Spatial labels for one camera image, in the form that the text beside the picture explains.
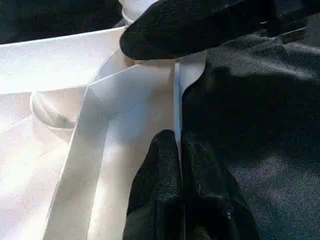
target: dark cloth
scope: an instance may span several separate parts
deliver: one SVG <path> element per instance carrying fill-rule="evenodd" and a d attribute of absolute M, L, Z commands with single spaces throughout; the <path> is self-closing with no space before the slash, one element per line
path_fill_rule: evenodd
<path fill-rule="evenodd" d="M 309 36 L 212 48 L 183 95 L 183 131 L 210 143 L 266 240 L 320 239 L 320 52 Z"/>

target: black fabric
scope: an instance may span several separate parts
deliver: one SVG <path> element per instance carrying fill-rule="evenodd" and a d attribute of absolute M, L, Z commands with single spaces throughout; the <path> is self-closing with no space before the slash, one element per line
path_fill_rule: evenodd
<path fill-rule="evenodd" d="M 187 133 L 181 147 L 186 240 L 259 240 L 238 183 L 210 144 Z"/>
<path fill-rule="evenodd" d="M 319 16 L 311 20 L 319 29 Z M 183 94 L 183 132 L 210 143 L 262 239 L 318 240 L 320 51 L 311 45 L 319 40 L 256 38 L 208 51 L 203 75 Z"/>
<path fill-rule="evenodd" d="M 182 182 L 175 135 L 152 140 L 130 191 L 124 240 L 178 240 L 183 226 Z"/>

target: finger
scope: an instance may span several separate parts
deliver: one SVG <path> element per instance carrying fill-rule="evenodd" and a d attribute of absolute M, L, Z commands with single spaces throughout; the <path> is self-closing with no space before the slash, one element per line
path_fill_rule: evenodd
<path fill-rule="evenodd" d="M 182 177 L 186 239 L 260 239 L 235 178 L 194 134 L 182 136 Z"/>
<path fill-rule="evenodd" d="M 175 59 L 218 46 L 259 29 L 257 4 L 249 2 L 160 0 L 128 27 L 120 47 L 134 60 L 150 60 Z"/>
<path fill-rule="evenodd" d="M 124 240 L 177 240 L 182 234 L 182 183 L 175 135 L 152 140 L 130 191 Z"/>

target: white surface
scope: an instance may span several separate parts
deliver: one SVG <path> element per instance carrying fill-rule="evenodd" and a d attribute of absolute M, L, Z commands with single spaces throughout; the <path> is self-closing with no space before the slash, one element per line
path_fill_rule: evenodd
<path fill-rule="evenodd" d="M 125 27 L 0 45 L 0 94 L 87 84 Z"/>
<path fill-rule="evenodd" d="M 67 152 L 32 115 L 0 134 L 0 239 L 41 239 Z"/>
<path fill-rule="evenodd" d="M 205 64 L 203 53 L 183 58 L 174 83 L 174 61 L 122 55 L 123 30 L 0 46 L 1 91 L 12 92 L 0 95 L 0 239 L 122 238 L 151 139 L 179 131 L 181 94 Z"/>

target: white cap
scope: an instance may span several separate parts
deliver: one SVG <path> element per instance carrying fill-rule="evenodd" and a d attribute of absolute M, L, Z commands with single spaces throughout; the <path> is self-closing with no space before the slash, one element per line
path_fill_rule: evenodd
<path fill-rule="evenodd" d="M 128 25 L 137 20 L 157 0 L 119 0 L 122 16 Z"/>

